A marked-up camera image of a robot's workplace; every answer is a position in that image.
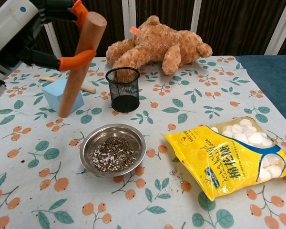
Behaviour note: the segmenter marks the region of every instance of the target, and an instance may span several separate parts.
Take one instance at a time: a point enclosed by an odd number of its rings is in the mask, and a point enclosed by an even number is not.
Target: teddy bear
[[[212,55],[212,48],[191,31],[176,31],[150,16],[138,28],[139,34],[108,47],[106,58],[112,68],[140,66],[162,61],[165,75],[200,57]]]

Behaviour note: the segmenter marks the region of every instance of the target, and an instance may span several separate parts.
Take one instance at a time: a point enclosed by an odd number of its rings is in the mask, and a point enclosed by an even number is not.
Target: wooden stick
[[[50,77],[40,77],[41,80],[45,80],[48,82],[55,82],[58,80],[58,78],[50,78]],[[96,89],[94,87],[89,87],[86,85],[82,85],[81,86],[81,90],[86,91],[86,92],[90,92],[91,94],[95,94],[96,93]]]
[[[81,31],[75,54],[88,49],[97,50],[106,25],[107,21],[102,15],[96,12],[89,12]],[[58,115],[60,117],[66,118],[69,116],[88,68],[89,64],[70,72],[58,110]]]

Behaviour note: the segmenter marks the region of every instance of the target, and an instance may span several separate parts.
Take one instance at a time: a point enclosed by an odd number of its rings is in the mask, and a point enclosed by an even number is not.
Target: floral tablecloth
[[[140,106],[111,108],[104,58],[95,58],[82,92],[85,105],[61,119],[49,108],[40,76],[68,72],[21,65],[0,98],[0,228],[193,229],[286,228],[286,177],[209,201],[176,160],[161,133],[252,115],[286,150],[286,120],[234,57],[213,56],[164,76],[140,69]],[[135,171],[100,178],[84,170],[79,150],[95,128],[139,129],[147,154]]]

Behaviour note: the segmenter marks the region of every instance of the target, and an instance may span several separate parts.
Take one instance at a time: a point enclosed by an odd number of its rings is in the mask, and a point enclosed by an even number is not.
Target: blue foam block
[[[48,101],[50,108],[56,112],[58,111],[59,104],[62,100],[62,94],[66,86],[66,83],[67,79],[59,79],[42,88],[42,92],[46,97],[46,100]],[[71,113],[83,105],[84,105],[84,100],[82,99],[82,94],[79,91],[74,106],[71,110]]]

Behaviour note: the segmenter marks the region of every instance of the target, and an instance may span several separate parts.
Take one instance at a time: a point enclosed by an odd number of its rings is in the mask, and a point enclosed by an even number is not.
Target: mesh cup
[[[138,108],[138,70],[130,67],[114,68],[107,72],[112,108],[118,112],[130,112]]]

